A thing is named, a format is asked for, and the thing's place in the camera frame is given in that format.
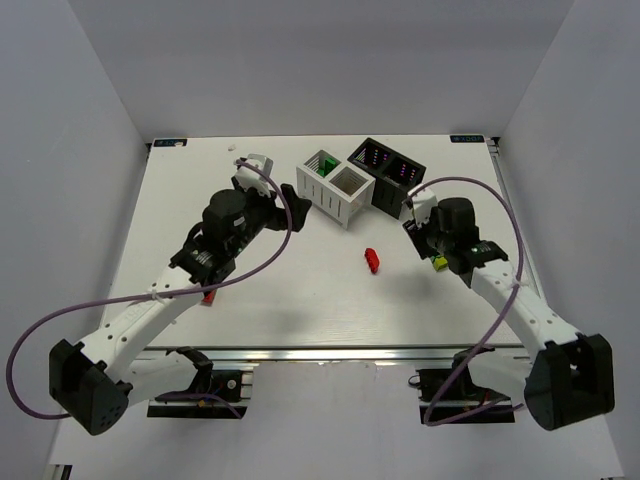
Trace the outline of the green long lego piece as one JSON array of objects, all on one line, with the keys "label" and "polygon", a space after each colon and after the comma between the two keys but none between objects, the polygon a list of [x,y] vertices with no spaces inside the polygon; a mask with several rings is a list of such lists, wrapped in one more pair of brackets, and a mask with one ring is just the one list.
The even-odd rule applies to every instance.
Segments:
[{"label": "green long lego piece", "polygon": [[325,178],[328,174],[330,174],[337,166],[339,165],[339,162],[332,158],[332,157],[326,157],[324,158],[318,166],[317,169],[317,173]]}]

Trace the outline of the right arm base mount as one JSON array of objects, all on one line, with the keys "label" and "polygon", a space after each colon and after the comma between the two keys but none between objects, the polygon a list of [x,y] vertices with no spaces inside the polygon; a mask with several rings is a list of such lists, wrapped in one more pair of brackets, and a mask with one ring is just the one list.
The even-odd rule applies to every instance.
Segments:
[{"label": "right arm base mount", "polygon": [[466,357],[467,351],[457,353],[451,366],[418,369],[407,384],[418,394],[421,422],[424,425],[446,424],[513,424],[515,407],[509,397],[472,383],[465,369],[433,402],[450,374]]}]

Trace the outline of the red curved lego brick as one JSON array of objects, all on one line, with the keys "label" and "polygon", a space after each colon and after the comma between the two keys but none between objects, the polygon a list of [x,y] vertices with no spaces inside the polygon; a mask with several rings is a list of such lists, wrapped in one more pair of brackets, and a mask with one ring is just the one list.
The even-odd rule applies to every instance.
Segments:
[{"label": "red curved lego brick", "polygon": [[380,268],[380,259],[375,249],[366,248],[364,250],[364,258],[372,274],[377,274]]}]

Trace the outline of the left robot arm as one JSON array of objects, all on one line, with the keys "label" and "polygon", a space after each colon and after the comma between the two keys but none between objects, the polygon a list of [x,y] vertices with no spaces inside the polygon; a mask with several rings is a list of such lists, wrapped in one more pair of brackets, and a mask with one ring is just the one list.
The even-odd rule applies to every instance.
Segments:
[{"label": "left robot arm", "polygon": [[191,393],[212,372],[211,361],[193,347],[177,347],[160,359],[138,355],[199,299],[231,282],[236,259],[263,230],[300,231],[311,208],[290,184],[216,192],[202,219],[147,293],[72,343],[49,353],[49,393],[86,432],[109,430],[125,410],[166,393]]}]

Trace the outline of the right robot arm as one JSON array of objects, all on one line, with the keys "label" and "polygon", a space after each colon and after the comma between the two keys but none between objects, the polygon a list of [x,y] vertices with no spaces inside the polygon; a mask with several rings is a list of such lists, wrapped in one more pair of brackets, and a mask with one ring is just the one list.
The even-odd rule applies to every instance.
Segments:
[{"label": "right robot arm", "polygon": [[520,283],[506,252],[481,239],[470,200],[438,200],[427,193],[410,205],[412,218],[403,227],[420,257],[443,256],[449,270],[496,310],[529,355],[528,361],[519,361],[489,347],[467,349],[454,358],[457,384],[509,398],[547,431],[611,412],[609,342],[600,334],[585,335]]}]

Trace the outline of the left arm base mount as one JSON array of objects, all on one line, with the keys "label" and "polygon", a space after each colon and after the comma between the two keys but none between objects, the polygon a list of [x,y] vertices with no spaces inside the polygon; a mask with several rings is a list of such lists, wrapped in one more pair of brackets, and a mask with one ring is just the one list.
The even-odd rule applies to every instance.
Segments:
[{"label": "left arm base mount", "polygon": [[180,347],[170,353],[188,359],[196,374],[186,389],[150,400],[148,418],[240,420],[244,417],[252,392],[251,369],[218,366],[192,347]]}]

